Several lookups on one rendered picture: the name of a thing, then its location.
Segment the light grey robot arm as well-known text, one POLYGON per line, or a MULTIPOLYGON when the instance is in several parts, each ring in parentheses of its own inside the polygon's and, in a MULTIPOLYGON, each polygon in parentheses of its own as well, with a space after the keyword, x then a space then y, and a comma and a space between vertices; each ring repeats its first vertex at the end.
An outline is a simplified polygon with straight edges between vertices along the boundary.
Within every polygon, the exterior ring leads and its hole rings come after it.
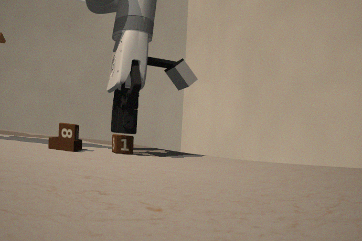
MULTIPOLYGON (((116 12, 113 33, 134 29, 153 36, 156 2, 157 0, 86 0, 86 5, 96 14, 116 12)), ((198 80, 183 58, 176 62, 148 57, 147 65, 167 68, 164 71, 178 90, 187 88, 198 80)))

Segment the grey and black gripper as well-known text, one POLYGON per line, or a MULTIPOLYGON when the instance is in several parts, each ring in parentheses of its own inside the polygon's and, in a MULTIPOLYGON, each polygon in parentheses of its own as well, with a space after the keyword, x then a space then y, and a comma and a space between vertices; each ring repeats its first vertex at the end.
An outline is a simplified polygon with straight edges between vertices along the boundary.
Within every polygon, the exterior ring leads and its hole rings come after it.
POLYGON ((148 43, 152 35, 125 29, 114 32, 112 39, 115 45, 107 84, 107 91, 114 91, 111 132, 136 134, 138 97, 145 85, 148 43))

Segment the brown wooden tray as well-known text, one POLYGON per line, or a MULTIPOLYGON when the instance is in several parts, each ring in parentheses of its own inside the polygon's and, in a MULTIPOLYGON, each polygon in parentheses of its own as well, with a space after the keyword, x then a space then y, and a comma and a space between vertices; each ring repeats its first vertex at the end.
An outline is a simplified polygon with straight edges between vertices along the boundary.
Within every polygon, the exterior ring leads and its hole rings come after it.
POLYGON ((67 140, 58 137, 49 137, 49 149, 75 152, 82 149, 82 139, 67 140))

